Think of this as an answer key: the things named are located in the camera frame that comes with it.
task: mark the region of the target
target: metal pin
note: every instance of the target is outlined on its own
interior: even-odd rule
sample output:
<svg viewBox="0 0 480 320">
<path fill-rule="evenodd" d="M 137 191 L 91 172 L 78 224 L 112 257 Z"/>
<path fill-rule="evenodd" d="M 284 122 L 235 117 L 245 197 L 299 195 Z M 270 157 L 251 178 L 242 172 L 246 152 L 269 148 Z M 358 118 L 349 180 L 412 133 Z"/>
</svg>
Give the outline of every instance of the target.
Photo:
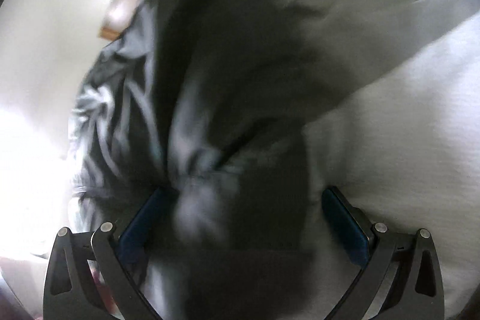
<svg viewBox="0 0 480 320">
<path fill-rule="evenodd" d="M 110 232 L 113 228 L 113 224 L 112 223 L 103 223 L 101 226 L 100 226 L 100 230 L 102 232 Z"/>
<path fill-rule="evenodd" d="M 375 230 L 377 232 L 380 232 L 380 233 L 384 234 L 388 230 L 388 228 L 384 223 L 376 223 L 375 224 Z"/>
<path fill-rule="evenodd" d="M 62 237 L 62 236 L 65 236 L 67 233 L 68 233 L 68 229 L 66 227 L 63 227 L 63 228 L 60 228 L 57 235 Z"/>
<path fill-rule="evenodd" d="M 420 229 L 420 236 L 422 238 L 428 239 L 430 237 L 430 232 L 422 228 Z"/>
</svg>

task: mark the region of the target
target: dark garment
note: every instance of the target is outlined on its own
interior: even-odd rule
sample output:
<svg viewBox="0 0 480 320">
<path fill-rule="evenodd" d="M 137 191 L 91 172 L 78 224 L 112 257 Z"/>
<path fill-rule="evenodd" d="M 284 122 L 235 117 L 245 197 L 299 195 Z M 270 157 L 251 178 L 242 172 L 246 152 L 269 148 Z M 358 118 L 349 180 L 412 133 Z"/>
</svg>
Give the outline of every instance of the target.
<svg viewBox="0 0 480 320">
<path fill-rule="evenodd" d="M 299 300 L 310 258 L 298 103 L 312 82 L 297 51 L 272 0 L 140 0 L 82 83 L 77 229 L 116 221 L 158 187 L 179 192 L 150 243 L 158 267 L 166 249 L 176 265 L 162 279 L 166 320 L 267 320 Z"/>
</svg>

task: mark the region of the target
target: white wall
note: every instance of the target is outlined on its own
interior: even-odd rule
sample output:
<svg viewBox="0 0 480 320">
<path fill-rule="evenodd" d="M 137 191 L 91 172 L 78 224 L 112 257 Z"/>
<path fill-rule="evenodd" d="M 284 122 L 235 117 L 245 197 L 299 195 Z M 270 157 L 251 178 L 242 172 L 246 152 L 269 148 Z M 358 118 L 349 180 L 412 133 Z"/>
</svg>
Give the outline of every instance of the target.
<svg viewBox="0 0 480 320">
<path fill-rule="evenodd" d="M 32 314 L 41 312 L 45 264 L 26 262 L 26 252 L 66 224 L 60 158 L 68 116 L 107 44 L 98 32 L 109 2 L 5 0 L 0 7 L 0 267 Z"/>
</svg>

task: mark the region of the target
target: round bolt head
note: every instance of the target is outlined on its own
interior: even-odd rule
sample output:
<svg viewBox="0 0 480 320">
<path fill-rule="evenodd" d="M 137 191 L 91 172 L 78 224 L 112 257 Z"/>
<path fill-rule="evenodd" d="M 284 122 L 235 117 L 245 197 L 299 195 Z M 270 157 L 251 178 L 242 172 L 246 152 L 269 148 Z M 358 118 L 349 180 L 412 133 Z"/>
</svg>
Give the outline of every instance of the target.
<svg viewBox="0 0 480 320">
<path fill-rule="evenodd" d="M 100 226 L 100 230 L 102 232 L 110 232 L 113 228 L 113 224 L 112 223 L 103 223 L 101 226 Z"/>
<path fill-rule="evenodd" d="M 388 230 L 387 226 L 384 223 L 376 223 L 375 231 L 384 234 Z"/>
<path fill-rule="evenodd" d="M 68 229 L 66 227 L 63 227 L 63 228 L 60 228 L 57 235 L 62 237 L 62 236 L 65 236 L 67 233 L 68 233 Z"/>
<path fill-rule="evenodd" d="M 422 228 L 420 229 L 420 236 L 422 238 L 428 239 L 430 237 L 430 232 Z"/>
</svg>

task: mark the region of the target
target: blue gripper pad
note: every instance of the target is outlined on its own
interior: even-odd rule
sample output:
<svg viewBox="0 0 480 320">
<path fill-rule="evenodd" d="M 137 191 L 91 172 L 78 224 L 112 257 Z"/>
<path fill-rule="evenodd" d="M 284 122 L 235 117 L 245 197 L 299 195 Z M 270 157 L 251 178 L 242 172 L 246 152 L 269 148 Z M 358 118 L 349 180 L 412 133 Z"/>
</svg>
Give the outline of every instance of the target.
<svg viewBox="0 0 480 320">
<path fill-rule="evenodd" d="M 172 190 L 157 189 L 145 202 L 118 240 L 115 252 L 122 264 L 140 260 L 151 229 L 168 212 L 175 199 Z"/>
<path fill-rule="evenodd" d="M 350 262 L 365 267 L 370 258 L 368 240 L 354 218 L 330 189 L 322 193 L 322 210 L 329 225 L 347 251 Z"/>
</svg>

